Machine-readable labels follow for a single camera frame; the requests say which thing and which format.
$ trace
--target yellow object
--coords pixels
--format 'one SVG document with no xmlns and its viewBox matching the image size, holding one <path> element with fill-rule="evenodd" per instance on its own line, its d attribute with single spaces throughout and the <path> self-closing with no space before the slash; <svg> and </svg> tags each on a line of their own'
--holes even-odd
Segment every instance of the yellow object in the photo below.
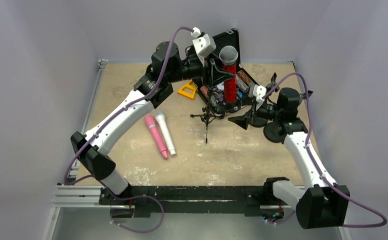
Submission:
<svg viewBox="0 0 388 240">
<path fill-rule="evenodd" d="M 195 93 L 197 92 L 197 87 L 192 85 L 193 82 L 192 80 L 189 80 L 189 82 L 185 85 L 183 85 L 183 87 L 181 87 L 179 90 L 178 90 L 178 94 L 184 96 L 184 97 L 187 97 L 189 99 L 194 99 L 195 98 Z"/>
</svg>

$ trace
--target white wall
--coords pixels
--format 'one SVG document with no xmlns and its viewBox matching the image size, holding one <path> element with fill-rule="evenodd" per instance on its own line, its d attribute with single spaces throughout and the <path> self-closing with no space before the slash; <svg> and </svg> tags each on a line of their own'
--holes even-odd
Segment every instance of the white wall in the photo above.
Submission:
<svg viewBox="0 0 388 240">
<path fill-rule="evenodd" d="M 0 0 L 0 239 L 40 239 L 97 70 L 64 0 Z"/>
<path fill-rule="evenodd" d="M 298 59 L 322 161 L 351 195 L 388 217 L 388 0 L 331 1 Z M 380 218 L 349 205 L 349 224 Z M 388 224 L 352 229 L 388 239 Z"/>
<path fill-rule="evenodd" d="M 69 0 L 98 57 L 150 62 L 155 47 L 179 26 L 215 35 L 240 30 L 243 62 L 298 58 L 330 0 Z M 178 35 L 182 49 L 191 36 Z"/>
</svg>

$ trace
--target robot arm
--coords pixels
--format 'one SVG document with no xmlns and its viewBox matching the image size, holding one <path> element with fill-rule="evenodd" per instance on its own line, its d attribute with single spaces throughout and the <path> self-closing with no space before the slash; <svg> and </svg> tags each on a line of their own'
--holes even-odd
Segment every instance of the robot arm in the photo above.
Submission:
<svg viewBox="0 0 388 240">
<path fill-rule="evenodd" d="M 264 96 L 263 92 L 260 92 L 260 87 L 256 87 L 254 91 L 253 97 Z M 321 179 L 307 152 L 305 141 L 308 130 L 297 117 L 297 107 L 304 97 L 305 95 L 295 89 L 282 88 L 277 103 L 257 102 L 260 107 L 253 105 L 245 115 L 231 117 L 229 120 L 244 129 L 247 129 L 248 125 L 256 119 L 272 121 L 267 123 L 263 129 L 265 137 L 271 142 L 284 144 L 303 179 L 304 189 L 299 189 L 285 177 L 268 178 L 264 184 L 263 193 L 260 195 L 262 198 L 277 198 L 290 205 L 296 210 L 297 220 L 305 229 L 341 226 L 344 223 L 348 200 L 334 193 Z M 344 185 L 337 185 L 334 178 L 327 172 L 311 142 L 307 144 L 328 182 L 349 196 L 348 188 Z"/>
<path fill-rule="evenodd" d="M 85 134 L 75 132 L 71 137 L 75 153 L 93 139 L 79 155 L 79 161 L 96 180 L 118 196 L 124 197 L 124 192 L 130 188 L 130 184 L 117 171 L 116 164 L 107 154 L 133 124 L 158 107 L 173 92 L 171 83 L 183 79 L 202 78 L 206 83 L 217 85 L 233 77 L 233 74 L 218 67 L 212 67 L 210 64 L 208 56 L 216 49 L 214 39 L 198 28 L 194 28 L 191 35 L 196 38 L 193 40 L 196 55 L 189 55 L 185 60 L 181 60 L 175 43 L 169 46 L 169 42 L 162 42 L 152 54 L 152 63 L 147 67 L 145 75 L 134 85 L 134 89 L 127 98 L 97 126 Z M 163 78 L 155 91 L 151 93 L 157 84 L 168 48 L 170 48 L 170 55 Z M 144 100 L 126 107 L 130 102 L 140 98 Z M 105 127 L 98 134 L 101 126 Z"/>
</svg>

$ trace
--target white microphone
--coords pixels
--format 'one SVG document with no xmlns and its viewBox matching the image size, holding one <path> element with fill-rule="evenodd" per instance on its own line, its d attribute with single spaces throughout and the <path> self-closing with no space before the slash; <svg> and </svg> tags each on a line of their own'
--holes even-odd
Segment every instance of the white microphone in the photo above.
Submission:
<svg viewBox="0 0 388 240">
<path fill-rule="evenodd" d="M 155 120 L 160 126 L 161 133 L 163 134 L 164 141 L 167 145 L 167 150 L 170 152 L 170 156 L 176 156 L 175 146 L 173 145 L 172 137 L 170 136 L 169 129 L 167 128 L 166 119 L 164 118 L 164 113 L 160 110 L 157 110 L 155 113 Z"/>
</svg>

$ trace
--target microphone stand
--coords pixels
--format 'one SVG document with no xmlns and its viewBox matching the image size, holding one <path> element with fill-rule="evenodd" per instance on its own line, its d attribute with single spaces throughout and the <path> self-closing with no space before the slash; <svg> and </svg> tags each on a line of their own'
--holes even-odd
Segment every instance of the microphone stand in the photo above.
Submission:
<svg viewBox="0 0 388 240">
<path fill-rule="evenodd" d="M 212 90 L 207 92 L 207 106 L 202 108 L 203 114 L 191 114 L 191 118 L 200 117 L 201 121 L 206 124 L 206 143 L 208 143 L 208 125 L 216 119 L 216 115 L 211 112 L 211 96 Z"/>
</svg>

